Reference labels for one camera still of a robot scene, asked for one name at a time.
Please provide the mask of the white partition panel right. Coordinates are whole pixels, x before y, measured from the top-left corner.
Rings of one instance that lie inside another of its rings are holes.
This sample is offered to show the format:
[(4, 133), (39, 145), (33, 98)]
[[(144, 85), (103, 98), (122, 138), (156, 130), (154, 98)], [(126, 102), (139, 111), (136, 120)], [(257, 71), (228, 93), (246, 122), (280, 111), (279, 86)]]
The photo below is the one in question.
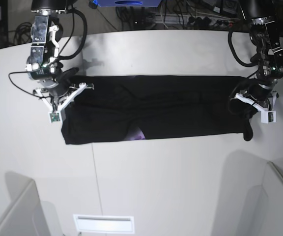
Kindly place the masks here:
[(267, 163), (262, 183), (252, 187), (241, 216), (244, 236), (283, 236), (283, 176)]

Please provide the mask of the blue box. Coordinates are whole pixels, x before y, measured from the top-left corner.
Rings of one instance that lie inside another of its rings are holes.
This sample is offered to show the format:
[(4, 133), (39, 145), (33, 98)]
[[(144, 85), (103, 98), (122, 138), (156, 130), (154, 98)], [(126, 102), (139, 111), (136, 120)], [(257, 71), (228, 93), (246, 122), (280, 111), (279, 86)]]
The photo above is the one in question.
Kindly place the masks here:
[(100, 7), (157, 7), (161, 0), (93, 0), (93, 3)]

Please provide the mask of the white partition panel left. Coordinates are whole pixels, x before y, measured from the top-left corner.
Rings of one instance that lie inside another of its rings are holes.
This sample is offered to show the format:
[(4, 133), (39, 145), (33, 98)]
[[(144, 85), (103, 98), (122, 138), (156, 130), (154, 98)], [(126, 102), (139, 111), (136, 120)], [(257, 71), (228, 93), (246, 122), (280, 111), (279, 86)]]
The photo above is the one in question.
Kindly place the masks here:
[(0, 236), (50, 236), (35, 181), (30, 179), (0, 217)]

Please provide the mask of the black T-shirt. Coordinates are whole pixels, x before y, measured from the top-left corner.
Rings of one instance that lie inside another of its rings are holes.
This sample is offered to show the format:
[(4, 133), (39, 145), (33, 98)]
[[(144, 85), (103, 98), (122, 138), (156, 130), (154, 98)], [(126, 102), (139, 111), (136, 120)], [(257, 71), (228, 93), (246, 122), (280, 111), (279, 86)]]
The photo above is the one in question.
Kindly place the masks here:
[(241, 133), (253, 138), (256, 109), (229, 100), (245, 78), (232, 76), (75, 76), (93, 84), (69, 105), (68, 145)]

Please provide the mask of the white partition panel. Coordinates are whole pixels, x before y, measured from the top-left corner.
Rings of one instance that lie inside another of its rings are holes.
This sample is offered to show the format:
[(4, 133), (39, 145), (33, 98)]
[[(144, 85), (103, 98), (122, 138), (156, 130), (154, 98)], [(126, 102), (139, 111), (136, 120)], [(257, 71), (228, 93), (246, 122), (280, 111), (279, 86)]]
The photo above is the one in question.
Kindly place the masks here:
[(283, 176), (267, 163), (262, 183), (252, 187), (241, 216), (244, 236), (283, 236)]
[(30, 179), (0, 217), (0, 236), (50, 236), (35, 181)]

